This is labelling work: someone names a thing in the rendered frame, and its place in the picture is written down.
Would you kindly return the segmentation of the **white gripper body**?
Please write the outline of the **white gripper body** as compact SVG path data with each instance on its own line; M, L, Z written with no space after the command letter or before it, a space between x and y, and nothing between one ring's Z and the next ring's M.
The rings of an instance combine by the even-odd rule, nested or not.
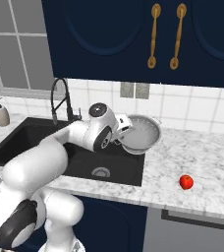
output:
M114 141L113 143L117 146L119 146L121 144L121 141L124 139L124 137L130 133L130 129L129 128L123 128L121 131L117 131L113 137L114 137Z

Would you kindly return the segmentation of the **silver metal colander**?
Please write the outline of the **silver metal colander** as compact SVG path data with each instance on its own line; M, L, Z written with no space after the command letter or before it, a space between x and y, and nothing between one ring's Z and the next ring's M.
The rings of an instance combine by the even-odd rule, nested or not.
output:
M121 140L123 149L132 155L143 155L161 140L161 121L144 115L129 115L134 130Z

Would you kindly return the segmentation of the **black sink basin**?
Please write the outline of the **black sink basin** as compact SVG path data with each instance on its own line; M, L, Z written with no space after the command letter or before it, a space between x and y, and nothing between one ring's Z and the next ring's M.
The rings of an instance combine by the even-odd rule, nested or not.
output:
M54 125L51 119L26 118L0 143L0 166L35 147L43 138L66 127L67 124L67 121L62 120ZM100 153L93 153L69 143L65 144L64 148L69 158L65 176L141 186L144 155L131 155L115 144L109 144ZM108 168L110 176L93 176L91 172L97 167Z

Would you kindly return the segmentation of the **silver sink drain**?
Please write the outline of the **silver sink drain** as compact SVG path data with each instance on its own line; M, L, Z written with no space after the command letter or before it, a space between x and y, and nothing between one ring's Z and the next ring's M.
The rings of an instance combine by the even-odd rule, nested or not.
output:
M110 176L110 170L106 167L97 167L95 168L91 174L93 176L99 176L99 177L109 177Z

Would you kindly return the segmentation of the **black spring faucet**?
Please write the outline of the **black spring faucet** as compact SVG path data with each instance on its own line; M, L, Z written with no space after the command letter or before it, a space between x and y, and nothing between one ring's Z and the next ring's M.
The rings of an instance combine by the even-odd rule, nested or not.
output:
M65 97L60 101L60 103L58 105L54 105L54 92L55 92L55 88L57 86L57 83L59 81L62 81L63 85L65 87ZM78 121L78 120L83 119L81 111L79 111L78 114L74 113L74 110L73 110L72 105L71 105L71 98L70 98L70 93L69 93L69 88L68 88L67 81L64 78L57 78L57 79L54 80L54 82L52 84L51 92L50 92L51 114L52 114L53 123L55 125L58 124L57 109L63 103L67 104L67 118L68 118L69 123L73 123L74 121Z

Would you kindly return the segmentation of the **red apple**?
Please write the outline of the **red apple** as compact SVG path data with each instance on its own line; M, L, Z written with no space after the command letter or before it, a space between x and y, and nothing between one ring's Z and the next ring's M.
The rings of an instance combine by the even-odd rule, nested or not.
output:
M194 180L189 175L185 174L180 177L179 183L184 190L189 190L193 187Z

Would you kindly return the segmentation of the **navy base cupboard door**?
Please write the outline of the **navy base cupboard door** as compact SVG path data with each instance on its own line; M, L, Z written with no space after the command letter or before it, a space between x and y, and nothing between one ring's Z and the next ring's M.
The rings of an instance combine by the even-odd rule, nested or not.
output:
M79 196L84 216L74 226L85 252L142 252L147 207Z

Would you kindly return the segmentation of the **beige soap dispenser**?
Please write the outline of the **beige soap dispenser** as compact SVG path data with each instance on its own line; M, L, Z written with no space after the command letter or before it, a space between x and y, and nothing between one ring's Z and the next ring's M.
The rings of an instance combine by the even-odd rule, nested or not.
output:
M5 127L10 124L10 115L7 108L0 103L0 126Z

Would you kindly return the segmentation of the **grey dishwasher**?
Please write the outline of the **grey dishwasher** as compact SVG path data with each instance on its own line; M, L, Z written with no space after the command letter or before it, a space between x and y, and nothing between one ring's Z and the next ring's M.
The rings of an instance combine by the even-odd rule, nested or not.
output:
M147 210L142 252L224 252L224 230L163 220L161 209ZM223 219L169 211L170 216L224 224Z

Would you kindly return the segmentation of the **grey framed window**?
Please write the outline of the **grey framed window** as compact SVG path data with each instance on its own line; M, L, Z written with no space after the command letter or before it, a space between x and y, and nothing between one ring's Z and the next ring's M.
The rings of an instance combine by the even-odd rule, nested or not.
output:
M53 81L41 0L0 0L0 94L48 99Z

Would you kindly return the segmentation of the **grey wall outlet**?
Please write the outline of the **grey wall outlet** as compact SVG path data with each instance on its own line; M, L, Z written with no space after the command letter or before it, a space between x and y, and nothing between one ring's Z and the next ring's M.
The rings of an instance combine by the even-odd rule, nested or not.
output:
M122 82L120 87L120 97L134 97L134 83Z
M149 84L136 83L136 98L140 99L149 98Z

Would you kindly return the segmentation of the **navy wall cupboard door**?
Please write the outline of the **navy wall cupboard door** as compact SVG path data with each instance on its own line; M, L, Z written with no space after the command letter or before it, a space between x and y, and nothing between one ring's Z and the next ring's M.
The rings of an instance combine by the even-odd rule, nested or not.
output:
M162 0L41 0L57 78L159 83L150 69L151 8Z
M179 50L179 67L169 69L169 84L224 88L224 0L169 0L167 15L167 55L174 56L179 19L177 7L184 3L187 14Z

